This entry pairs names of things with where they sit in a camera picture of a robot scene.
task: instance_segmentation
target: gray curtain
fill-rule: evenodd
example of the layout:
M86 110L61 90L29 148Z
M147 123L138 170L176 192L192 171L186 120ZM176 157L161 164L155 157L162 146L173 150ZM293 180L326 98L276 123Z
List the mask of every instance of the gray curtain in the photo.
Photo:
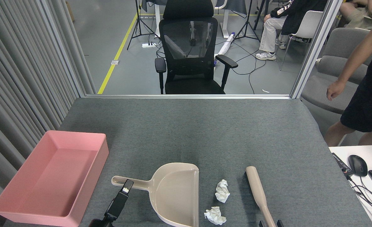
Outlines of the gray curtain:
M0 0L0 193L75 99L94 93L63 0Z

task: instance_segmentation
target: black jacket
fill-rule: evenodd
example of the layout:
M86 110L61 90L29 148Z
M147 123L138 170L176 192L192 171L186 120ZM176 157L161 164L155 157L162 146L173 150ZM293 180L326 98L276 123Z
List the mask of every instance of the black jacket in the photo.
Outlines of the black jacket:
M272 10L270 16L276 18L287 16L281 34L288 35L298 31L307 11L323 11L326 3L327 0L290 0L285 6Z

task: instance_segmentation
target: pink tray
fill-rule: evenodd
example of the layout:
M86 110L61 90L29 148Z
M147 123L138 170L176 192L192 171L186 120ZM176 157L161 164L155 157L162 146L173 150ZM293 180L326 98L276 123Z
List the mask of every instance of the pink tray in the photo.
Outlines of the pink tray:
M109 154L101 133L48 131L0 195L14 222L77 227Z

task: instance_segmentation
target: white sneaker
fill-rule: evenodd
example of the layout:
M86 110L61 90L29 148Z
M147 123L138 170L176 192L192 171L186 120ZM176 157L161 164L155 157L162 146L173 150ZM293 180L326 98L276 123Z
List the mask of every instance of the white sneaker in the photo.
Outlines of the white sneaker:
M271 53L265 51L263 53L256 54L255 57L258 60L275 60L276 59L276 53L271 54Z
M280 40L279 40L279 39L276 39L276 45L277 45L280 49L282 49L282 50L284 50L284 49L287 48L287 42L282 42L282 43L280 43Z
M285 50L287 48L287 42L282 42L280 43L280 45L278 45L278 47L282 50Z

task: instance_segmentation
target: white pants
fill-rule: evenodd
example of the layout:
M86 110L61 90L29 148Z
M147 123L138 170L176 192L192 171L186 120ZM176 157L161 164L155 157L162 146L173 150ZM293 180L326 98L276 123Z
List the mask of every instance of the white pants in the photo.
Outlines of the white pants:
M276 30L283 28L286 17L275 18L271 17L263 24L263 34L260 41L259 50L267 52L275 52L274 45L276 44ZM279 36L280 42L286 42L288 36Z

